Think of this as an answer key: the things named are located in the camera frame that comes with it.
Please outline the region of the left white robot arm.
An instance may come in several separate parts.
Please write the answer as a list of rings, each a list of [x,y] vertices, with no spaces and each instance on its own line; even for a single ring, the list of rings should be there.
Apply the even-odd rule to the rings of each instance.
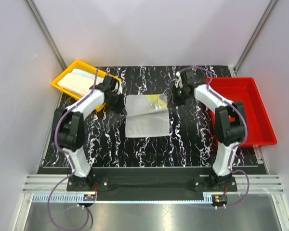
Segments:
[[[71,166],[71,177],[88,191],[94,186],[91,166],[85,156],[85,119],[100,105],[108,104],[114,113],[126,113],[121,81],[106,75],[69,107],[58,107],[53,116],[52,139],[58,151],[65,154]]]

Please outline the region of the light blue towel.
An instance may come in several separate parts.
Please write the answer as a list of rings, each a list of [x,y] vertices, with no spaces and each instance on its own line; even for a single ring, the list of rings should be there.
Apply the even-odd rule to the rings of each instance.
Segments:
[[[91,78],[91,79],[95,79],[95,75],[94,74],[86,72],[86,71],[83,71],[83,70],[80,70],[80,69],[77,69],[77,68],[74,68],[71,73],[82,75],[84,77],[88,77],[88,78]]]

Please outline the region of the grey towel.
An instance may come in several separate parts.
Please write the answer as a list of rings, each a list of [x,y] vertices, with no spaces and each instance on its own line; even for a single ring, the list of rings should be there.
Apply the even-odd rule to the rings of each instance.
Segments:
[[[128,95],[125,106],[127,138],[170,135],[168,100],[165,94]]]

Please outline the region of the pink towel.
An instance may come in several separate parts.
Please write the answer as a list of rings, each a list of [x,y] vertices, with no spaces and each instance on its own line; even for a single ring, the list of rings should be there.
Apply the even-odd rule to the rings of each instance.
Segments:
[[[94,84],[94,80],[95,75],[88,77],[77,73],[68,73],[57,82],[57,85],[70,92],[84,96]]]

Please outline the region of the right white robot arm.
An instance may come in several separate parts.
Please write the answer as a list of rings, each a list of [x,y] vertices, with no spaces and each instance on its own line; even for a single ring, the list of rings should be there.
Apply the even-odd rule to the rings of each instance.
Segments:
[[[214,112],[218,149],[211,173],[204,183],[219,191],[231,182],[234,155],[248,137],[244,104],[233,102],[216,92],[210,86],[212,76],[207,83],[198,82],[192,68],[176,72],[175,78],[168,107],[185,105],[187,99],[193,98]]]

